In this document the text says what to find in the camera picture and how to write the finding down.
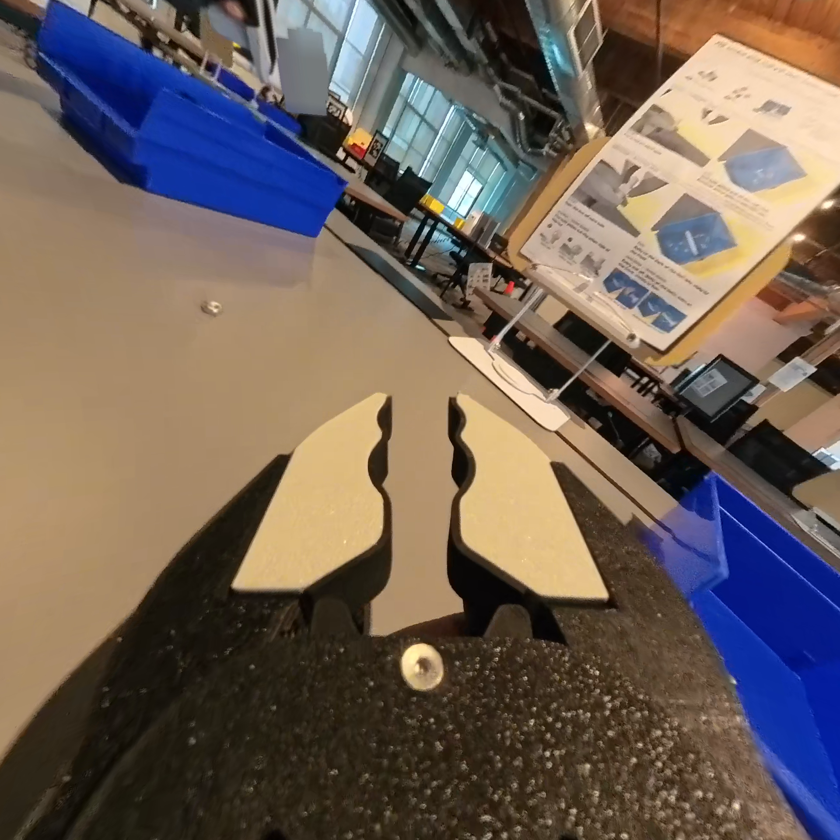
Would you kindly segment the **blue plastic bin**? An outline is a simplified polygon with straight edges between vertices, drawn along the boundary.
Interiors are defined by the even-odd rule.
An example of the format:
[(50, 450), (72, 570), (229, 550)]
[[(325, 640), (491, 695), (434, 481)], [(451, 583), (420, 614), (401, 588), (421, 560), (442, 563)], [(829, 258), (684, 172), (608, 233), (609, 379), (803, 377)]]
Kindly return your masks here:
[(65, 3), (47, 6), (37, 47), (63, 123), (148, 193), (308, 237), (344, 194), (281, 127)]
[(838, 572), (708, 474), (644, 537), (717, 649), (811, 838), (839, 838)]

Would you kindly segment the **small black monitor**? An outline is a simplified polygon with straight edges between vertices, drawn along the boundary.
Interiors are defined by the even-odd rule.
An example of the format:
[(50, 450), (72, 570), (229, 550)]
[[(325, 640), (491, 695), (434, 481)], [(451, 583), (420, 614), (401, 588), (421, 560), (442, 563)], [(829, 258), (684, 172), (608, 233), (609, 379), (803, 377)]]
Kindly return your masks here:
[(760, 380), (726, 355), (675, 381), (671, 388), (683, 414), (701, 421), (714, 421), (751, 392)]

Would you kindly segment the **white poster stand base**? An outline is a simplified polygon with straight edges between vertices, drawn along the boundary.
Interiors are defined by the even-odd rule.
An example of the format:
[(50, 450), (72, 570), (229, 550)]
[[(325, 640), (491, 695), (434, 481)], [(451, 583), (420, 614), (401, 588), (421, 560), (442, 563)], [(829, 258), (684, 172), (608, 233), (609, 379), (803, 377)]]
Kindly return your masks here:
[(531, 381), (503, 353), (493, 350), (487, 343), (470, 337), (449, 337), (448, 343), (465, 361), (469, 362), (546, 431), (557, 433), (570, 421), (571, 415), (557, 402), (550, 401), (548, 393)]

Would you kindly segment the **white instruction poster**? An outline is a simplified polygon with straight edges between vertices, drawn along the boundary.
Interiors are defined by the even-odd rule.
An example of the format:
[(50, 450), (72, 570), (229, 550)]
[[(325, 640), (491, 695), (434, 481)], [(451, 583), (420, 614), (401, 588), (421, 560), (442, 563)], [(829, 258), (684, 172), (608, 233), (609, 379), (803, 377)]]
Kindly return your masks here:
[(628, 118), (519, 252), (663, 354), (838, 188), (839, 91), (712, 36)]

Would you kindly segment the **metal ventilation duct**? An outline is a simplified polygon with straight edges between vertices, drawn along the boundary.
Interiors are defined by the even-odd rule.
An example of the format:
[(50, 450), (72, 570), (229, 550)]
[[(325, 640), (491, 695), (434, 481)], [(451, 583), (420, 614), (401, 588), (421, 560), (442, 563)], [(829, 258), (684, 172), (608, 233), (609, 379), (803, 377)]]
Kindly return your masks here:
[(603, 44), (597, 1), (527, 1), (535, 35), (574, 141), (604, 134), (592, 68)]

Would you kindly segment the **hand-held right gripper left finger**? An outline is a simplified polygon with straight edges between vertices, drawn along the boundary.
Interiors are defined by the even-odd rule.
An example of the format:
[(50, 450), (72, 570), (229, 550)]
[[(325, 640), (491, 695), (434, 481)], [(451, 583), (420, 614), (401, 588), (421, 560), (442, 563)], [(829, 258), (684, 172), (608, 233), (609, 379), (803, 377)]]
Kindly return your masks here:
[(392, 570), (384, 489), (392, 399), (372, 394), (292, 452), (234, 579), (237, 593), (372, 602)]

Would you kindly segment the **black desk mat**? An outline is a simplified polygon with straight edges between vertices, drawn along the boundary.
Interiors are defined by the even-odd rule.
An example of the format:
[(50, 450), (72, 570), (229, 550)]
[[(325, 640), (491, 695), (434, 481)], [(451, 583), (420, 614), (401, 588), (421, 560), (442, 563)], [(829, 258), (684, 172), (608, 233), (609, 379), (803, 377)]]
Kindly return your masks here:
[(429, 297), (414, 280), (409, 279), (407, 274), (396, 268), (383, 256), (360, 245), (348, 245), (348, 248), (374, 273), (386, 280), (402, 297), (410, 301), (427, 319), (441, 322), (453, 322), (455, 320)]

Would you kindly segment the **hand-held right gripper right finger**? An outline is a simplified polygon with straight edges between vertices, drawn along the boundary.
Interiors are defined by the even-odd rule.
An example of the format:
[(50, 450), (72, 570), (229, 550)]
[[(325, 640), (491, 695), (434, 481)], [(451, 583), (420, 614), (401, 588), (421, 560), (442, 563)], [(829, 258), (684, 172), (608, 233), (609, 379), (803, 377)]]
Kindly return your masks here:
[(465, 602), (511, 595), (541, 606), (607, 606), (607, 582), (551, 458), (466, 394), (449, 399), (449, 441), (453, 590)]

